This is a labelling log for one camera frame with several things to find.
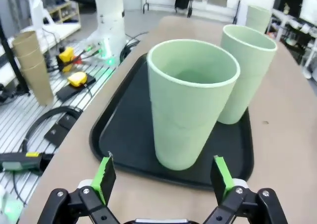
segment tray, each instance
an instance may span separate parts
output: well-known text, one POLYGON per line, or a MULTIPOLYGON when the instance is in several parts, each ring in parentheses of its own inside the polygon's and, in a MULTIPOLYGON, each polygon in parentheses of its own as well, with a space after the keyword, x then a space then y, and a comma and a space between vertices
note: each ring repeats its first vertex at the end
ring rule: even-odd
POLYGON ((155 156, 146 55, 134 64, 90 133, 93 154, 101 160, 110 151, 115 168, 150 178, 212 190, 211 162, 224 156, 231 175, 247 180, 254 157, 248 111, 234 125, 219 122, 199 158, 189 169, 172 171, 155 156))

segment light green cup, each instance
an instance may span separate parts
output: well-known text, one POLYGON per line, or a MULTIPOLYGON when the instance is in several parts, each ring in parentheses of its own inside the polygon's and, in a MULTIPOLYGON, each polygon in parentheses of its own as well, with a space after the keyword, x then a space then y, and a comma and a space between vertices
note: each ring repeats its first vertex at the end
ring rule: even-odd
POLYGON ((147 57, 158 161, 172 170, 192 166, 240 75, 237 60, 213 44, 172 40, 147 57))
POLYGON ((241 75, 221 112, 218 121, 234 124, 240 120, 260 86, 277 51, 268 36, 245 26, 223 28, 221 47, 239 62, 241 75))
POLYGON ((271 17, 272 12, 269 10, 262 7, 249 5, 246 26, 264 33, 271 17))

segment green light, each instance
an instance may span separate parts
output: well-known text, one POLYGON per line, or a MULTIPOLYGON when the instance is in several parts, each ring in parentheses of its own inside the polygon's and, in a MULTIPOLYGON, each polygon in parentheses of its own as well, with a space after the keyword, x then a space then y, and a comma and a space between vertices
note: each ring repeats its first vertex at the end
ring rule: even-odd
POLYGON ((106 62, 107 62, 108 65, 114 65, 115 60, 114 60, 114 58, 110 58, 106 62))

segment brown paper cup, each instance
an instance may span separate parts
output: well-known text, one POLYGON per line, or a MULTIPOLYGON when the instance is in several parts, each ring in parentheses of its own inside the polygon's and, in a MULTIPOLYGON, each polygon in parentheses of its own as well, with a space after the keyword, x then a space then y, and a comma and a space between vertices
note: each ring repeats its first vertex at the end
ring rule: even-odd
POLYGON ((37 48, 30 54, 27 54, 25 56, 18 56, 17 59, 20 62, 21 69, 26 70, 40 64, 44 60, 44 56, 42 55, 40 48, 37 48))
POLYGON ((32 89, 38 103, 42 106, 51 104, 54 95, 44 60, 30 69, 22 69, 21 72, 32 89))
POLYGON ((12 42, 15 55, 17 57, 26 56, 33 53, 40 47, 35 31, 19 33, 12 42))

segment yellow device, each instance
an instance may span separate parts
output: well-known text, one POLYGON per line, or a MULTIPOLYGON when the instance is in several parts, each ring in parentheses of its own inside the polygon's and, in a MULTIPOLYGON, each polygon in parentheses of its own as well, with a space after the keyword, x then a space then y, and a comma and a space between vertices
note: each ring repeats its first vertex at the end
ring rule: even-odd
MULTIPOLYGON (((69 61, 72 61, 75 58, 74 48, 73 47, 67 47, 64 52, 62 52, 62 53, 60 53, 58 55, 58 57, 60 58, 60 60, 63 63, 68 63, 69 61)), ((65 66, 62 69, 62 71, 63 72, 69 72, 72 67, 73 67, 73 64, 69 64, 69 65, 65 66)))
POLYGON ((68 82, 74 87, 86 84, 88 76, 84 72, 76 72, 67 78, 68 82))

